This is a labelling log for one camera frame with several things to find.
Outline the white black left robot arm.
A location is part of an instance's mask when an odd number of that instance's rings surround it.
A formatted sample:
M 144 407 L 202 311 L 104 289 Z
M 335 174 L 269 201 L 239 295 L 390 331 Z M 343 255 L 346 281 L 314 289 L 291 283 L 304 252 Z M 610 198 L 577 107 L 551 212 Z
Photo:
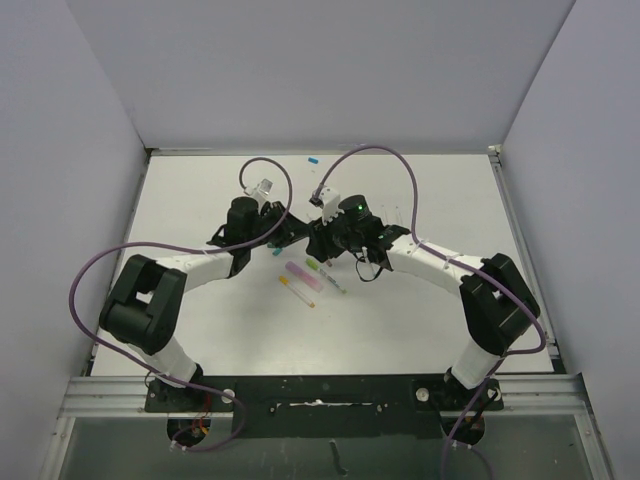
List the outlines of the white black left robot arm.
M 308 226 L 280 202 L 238 197 L 226 223 L 207 242 L 222 251 L 154 260 L 133 255 L 125 263 L 99 317 L 100 328 L 129 345 L 169 385 L 168 399 L 180 410 L 200 405 L 201 367 L 174 336 L 183 296 L 212 281 L 238 275 L 251 251 L 271 244 L 284 248 L 308 236 Z

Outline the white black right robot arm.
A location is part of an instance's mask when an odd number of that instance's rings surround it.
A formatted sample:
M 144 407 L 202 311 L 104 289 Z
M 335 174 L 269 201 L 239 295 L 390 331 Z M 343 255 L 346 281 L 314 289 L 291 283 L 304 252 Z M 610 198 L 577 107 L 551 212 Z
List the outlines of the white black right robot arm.
M 513 260 L 464 255 L 421 240 L 410 229 L 385 225 L 362 195 L 341 199 L 325 188 L 311 197 L 321 209 L 309 223 L 307 253 L 320 262 L 345 252 L 381 269 L 413 275 L 458 297 L 470 340 L 450 368 L 448 402 L 469 408 L 481 396 L 480 384 L 505 358 L 512 344 L 540 315 L 531 290 Z

